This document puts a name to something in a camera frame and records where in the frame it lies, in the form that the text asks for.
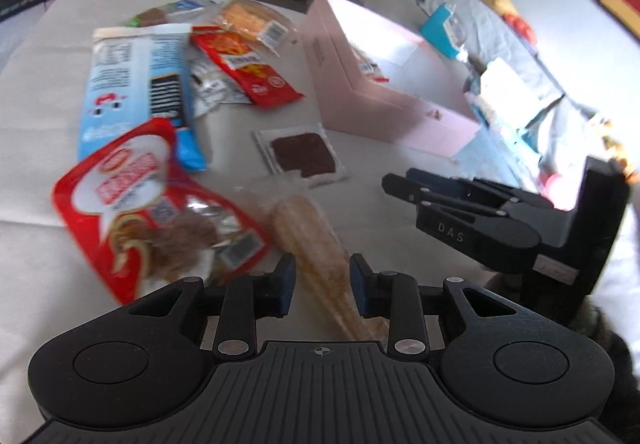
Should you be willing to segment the grey covered sofa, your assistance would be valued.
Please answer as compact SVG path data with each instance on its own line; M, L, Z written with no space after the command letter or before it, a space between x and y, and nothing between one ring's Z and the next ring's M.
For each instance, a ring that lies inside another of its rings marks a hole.
M449 64L474 113L535 173L577 175L602 158L596 117L570 100L542 63L519 16L494 0L349 0L413 33L424 26L457 48Z

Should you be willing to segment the silver white snack packet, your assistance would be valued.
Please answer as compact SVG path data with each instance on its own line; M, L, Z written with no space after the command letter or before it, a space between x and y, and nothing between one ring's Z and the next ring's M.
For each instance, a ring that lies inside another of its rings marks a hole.
M219 105L250 104L250 98L218 65L203 56L189 60L194 117L213 112Z

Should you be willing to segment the red orange snack packet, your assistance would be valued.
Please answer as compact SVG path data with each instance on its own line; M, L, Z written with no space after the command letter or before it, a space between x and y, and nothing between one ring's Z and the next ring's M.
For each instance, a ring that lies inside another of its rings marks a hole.
M191 41L260 108L280 108L303 99L303 93L295 90L238 33L219 26L196 26Z

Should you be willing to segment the blue white snack bag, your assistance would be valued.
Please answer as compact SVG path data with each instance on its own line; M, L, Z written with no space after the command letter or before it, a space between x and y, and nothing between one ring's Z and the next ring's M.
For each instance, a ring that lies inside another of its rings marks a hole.
M176 131L182 167L189 172L206 169L194 131L186 58L191 32L188 23L104 27L93 32L78 138L80 160L142 123L163 118Z

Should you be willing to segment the round bread in wrapper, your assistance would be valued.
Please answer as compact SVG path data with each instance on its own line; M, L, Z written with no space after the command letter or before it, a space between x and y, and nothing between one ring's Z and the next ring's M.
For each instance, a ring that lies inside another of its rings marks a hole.
M274 54L295 40L296 29L290 19L254 0L228 0L219 8L215 21Z

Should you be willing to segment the pink gift box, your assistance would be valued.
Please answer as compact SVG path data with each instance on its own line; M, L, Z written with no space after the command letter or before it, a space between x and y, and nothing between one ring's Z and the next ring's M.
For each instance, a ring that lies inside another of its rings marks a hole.
M314 0L298 29L323 126L453 157L480 131L422 37L349 0Z

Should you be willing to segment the long brown biscuit pack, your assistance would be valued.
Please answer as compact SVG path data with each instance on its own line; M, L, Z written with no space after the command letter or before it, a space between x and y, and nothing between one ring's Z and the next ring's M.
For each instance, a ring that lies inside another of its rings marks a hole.
M342 338L385 344L388 323L360 316L349 282L349 255L333 227L309 197L279 199L268 213L274 241L296 259L304 294Z

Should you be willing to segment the clear brown snack packet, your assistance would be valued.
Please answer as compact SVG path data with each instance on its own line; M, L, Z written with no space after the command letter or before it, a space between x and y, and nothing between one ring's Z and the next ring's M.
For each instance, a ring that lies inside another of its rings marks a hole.
M201 25L210 22L216 15L219 4L212 0L178 0L149 8L128 19L129 27L148 27L168 23Z

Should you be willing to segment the dark brown square snack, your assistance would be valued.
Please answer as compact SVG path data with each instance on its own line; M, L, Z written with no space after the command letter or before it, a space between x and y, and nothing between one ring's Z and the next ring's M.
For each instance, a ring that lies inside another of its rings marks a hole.
M254 131L253 139L276 175L292 173L311 187L347 177L320 123Z

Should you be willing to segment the red Beijing duck snack pouch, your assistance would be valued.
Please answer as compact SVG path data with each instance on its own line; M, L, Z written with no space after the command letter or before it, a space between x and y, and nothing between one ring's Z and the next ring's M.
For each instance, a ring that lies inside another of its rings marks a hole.
M55 184L52 203L122 305L185 277L225 282L270 249L254 218L181 167L177 132L166 119L81 160Z

